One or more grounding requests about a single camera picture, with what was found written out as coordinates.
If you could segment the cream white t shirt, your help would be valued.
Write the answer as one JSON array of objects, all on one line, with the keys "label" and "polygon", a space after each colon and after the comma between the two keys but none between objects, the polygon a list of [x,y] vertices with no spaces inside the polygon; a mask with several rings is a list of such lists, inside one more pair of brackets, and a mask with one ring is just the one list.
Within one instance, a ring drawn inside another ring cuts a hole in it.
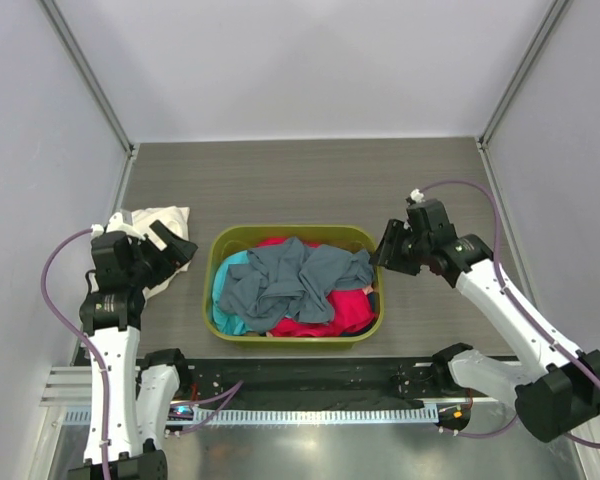
[{"label": "cream white t shirt", "polygon": [[[188,240],[189,239],[189,225],[188,220],[190,216],[189,207],[160,207],[160,208],[146,208],[138,209],[131,212],[133,227],[142,234],[147,234],[149,239],[158,247],[159,250],[166,248],[166,243],[161,240],[157,234],[150,228],[150,225],[155,221],[160,221],[167,229],[169,229],[176,236]],[[165,291],[173,278],[180,273],[187,272],[189,269],[190,262],[179,268],[174,274],[168,279],[153,288],[145,288],[143,294],[146,300],[151,297],[159,295]]]}]

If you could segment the olive green plastic bin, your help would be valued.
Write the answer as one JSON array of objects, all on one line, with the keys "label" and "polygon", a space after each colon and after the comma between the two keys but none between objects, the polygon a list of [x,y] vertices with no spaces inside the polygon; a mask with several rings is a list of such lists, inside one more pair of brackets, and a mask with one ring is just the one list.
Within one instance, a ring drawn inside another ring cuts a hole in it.
[{"label": "olive green plastic bin", "polygon": [[254,337],[235,336],[222,333],[216,328],[212,315],[212,281],[221,263],[230,255],[247,250],[271,238],[297,237],[311,244],[329,244],[344,250],[356,252],[365,249],[372,252],[376,242],[365,230],[353,225],[238,225],[220,233],[213,241],[206,267],[202,297],[202,321],[217,338],[246,348],[263,349],[265,347],[302,348],[302,349],[350,349],[358,342],[372,337],[383,322],[385,298],[382,274],[376,271],[376,279],[371,293],[371,306],[374,319],[370,326],[361,329],[358,335],[338,337]]}]

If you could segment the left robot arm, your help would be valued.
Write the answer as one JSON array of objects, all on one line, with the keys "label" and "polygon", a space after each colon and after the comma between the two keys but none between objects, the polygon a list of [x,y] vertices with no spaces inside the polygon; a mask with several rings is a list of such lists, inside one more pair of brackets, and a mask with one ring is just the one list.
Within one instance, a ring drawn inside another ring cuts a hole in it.
[{"label": "left robot arm", "polygon": [[79,309],[91,354],[91,420],[82,466],[71,479],[165,479],[161,447],[171,400],[192,387],[177,348],[137,357],[145,293],[169,280],[194,256],[196,244],[163,222],[146,233],[119,215],[91,240],[93,268]]}]

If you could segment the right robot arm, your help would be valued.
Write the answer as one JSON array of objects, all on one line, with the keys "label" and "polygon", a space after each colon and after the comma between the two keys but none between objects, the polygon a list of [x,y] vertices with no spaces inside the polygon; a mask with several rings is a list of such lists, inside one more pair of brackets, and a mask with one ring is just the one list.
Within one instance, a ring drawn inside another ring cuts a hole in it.
[{"label": "right robot arm", "polygon": [[600,415],[600,351],[584,352],[522,297],[478,236],[458,236],[443,203],[408,200],[407,219],[391,219],[375,266],[442,277],[473,303],[518,359],[516,365],[456,343],[432,357],[430,380],[440,394],[471,389],[514,409],[527,431],[550,442]]}]

